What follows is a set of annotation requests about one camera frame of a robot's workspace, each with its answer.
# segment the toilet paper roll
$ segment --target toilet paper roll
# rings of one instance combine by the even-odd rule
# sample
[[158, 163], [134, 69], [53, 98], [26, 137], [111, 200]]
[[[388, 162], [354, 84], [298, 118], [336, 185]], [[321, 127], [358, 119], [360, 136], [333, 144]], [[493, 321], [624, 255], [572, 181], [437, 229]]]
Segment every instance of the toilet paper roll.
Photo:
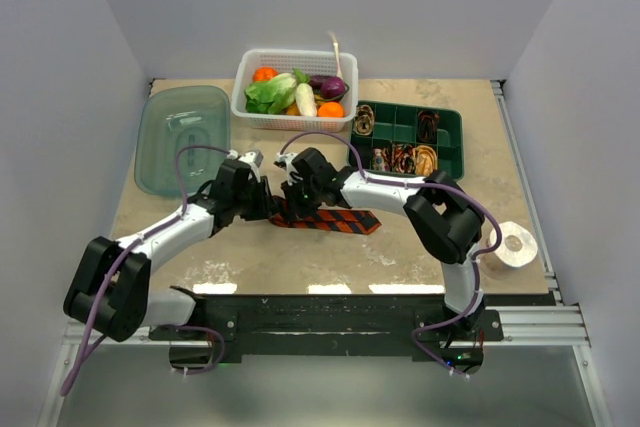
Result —
[[[494, 253], [507, 266], [519, 269], [529, 264], [538, 255], [538, 243], [531, 232], [515, 222], [503, 222], [502, 244]], [[496, 230], [489, 234], [489, 245], [496, 241]]]

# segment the green compartment box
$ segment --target green compartment box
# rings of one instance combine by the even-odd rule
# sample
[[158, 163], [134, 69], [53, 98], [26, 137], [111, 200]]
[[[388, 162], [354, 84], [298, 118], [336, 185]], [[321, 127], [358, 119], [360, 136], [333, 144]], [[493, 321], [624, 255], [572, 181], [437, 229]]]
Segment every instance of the green compartment box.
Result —
[[[358, 105], [369, 105], [375, 115], [373, 133], [358, 135], [351, 125], [351, 143], [358, 149], [365, 169], [371, 169], [373, 149], [393, 144], [429, 145], [438, 155], [438, 169], [444, 170], [455, 180], [464, 176], [464, 149], [462, 147], [462, 117], [455, 110], [435, 109], [416, 105], [389, 104], [361, 100]], [[440, 116], [435, 144], [425, 144], [418, 138], [418, 114], [422, 111], [437, 112]], [[349, 165], [356, 165], [349, 151]], [[412, 174], [387, 172], [399, 177], [416, 177]]]

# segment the black and orange striped fabric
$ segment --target black and orange striped fabric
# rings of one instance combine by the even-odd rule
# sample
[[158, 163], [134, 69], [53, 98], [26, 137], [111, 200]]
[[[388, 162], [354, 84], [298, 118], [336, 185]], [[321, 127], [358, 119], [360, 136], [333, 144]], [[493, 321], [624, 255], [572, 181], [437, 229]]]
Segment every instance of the black and orange striped fabric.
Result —
[[288, 215], [287, 201], [278, 196], [274, 196], [273, 200], [281, 213], [271, 217], [269, 222], [278, 227], [369, 235], [382, 225], [378, 218], [368, 210], [318, 209], [304, 218], [287, 220], [291, 217]]

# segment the white basket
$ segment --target white basket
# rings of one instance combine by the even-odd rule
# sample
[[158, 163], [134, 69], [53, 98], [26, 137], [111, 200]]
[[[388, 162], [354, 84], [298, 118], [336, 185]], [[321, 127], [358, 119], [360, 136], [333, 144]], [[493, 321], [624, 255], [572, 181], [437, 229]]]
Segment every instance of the white basket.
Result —
[[231, 111], [246, 119], [256, 129], [278, 130], [328, 130], [339, 132], [351, 123], [358, 103], [358, 61], [351, 54], [340, 54], [343, 80], [349, 84], [340, 104], [345, 116], [341, 119], [329, 117], [301, 117], [290, 115], [251, 114], [247, 112], [244, 89], [253, 82], [253, 73], [260, 67], [273, 67], [278, 72], [292, 72], [298, 68], [309, 75], [335, 75], [336, 58], [333, 52], [286, 49], [252, 49], [242, 56], [231, 94]]

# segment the table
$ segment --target table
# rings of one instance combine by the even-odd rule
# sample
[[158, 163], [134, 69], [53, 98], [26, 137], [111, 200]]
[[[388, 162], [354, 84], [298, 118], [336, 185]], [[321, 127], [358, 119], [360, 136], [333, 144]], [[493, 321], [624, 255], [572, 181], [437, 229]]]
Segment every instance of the table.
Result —
[[[231, 95], [233, 80], [155, 80], [151, 95], [172, 87], [214, 85]], [[498, 219], [512, 220], [533, 232], [527, 204], [491, 84], [487, 80], [361, 80], [360, 98], [372, 101], [453, 109], [463, 119], [465, 176], [462, 188]], [[261, 174], [281, 194], [284, 171], [273, 165], [275, 153], [295, 132], [251, 129], [232, 117], [232, 148], [260, 149]], [[341, 135], [348, 138], [347, 129]], [[301, 152], [319, 148], [337, 168], [346, 147], [325, 136], [310, 135], [291, 146]], [[133, 160], [118, 208], [113, 235], [135, 233], [173, 212], [177, 199], [142, 192], [133, 179]], [[382, 222], [370, 236], [285, 229], [264, 222], [236, 220], [215, 237], [192, 246], [154, 274], [151, 289], [178, 285], [199, 293], [305, 294], [442, 293], [438, 261], [422, 247], [409, 221], [377, 212]], [[486, 242], [491, 227], [485, 222]], [[541, 294], [548, 290], [540, 256], [528, 266], [508, 268], [490, 254], [482, 258], [481, 283], [487, 293]]]

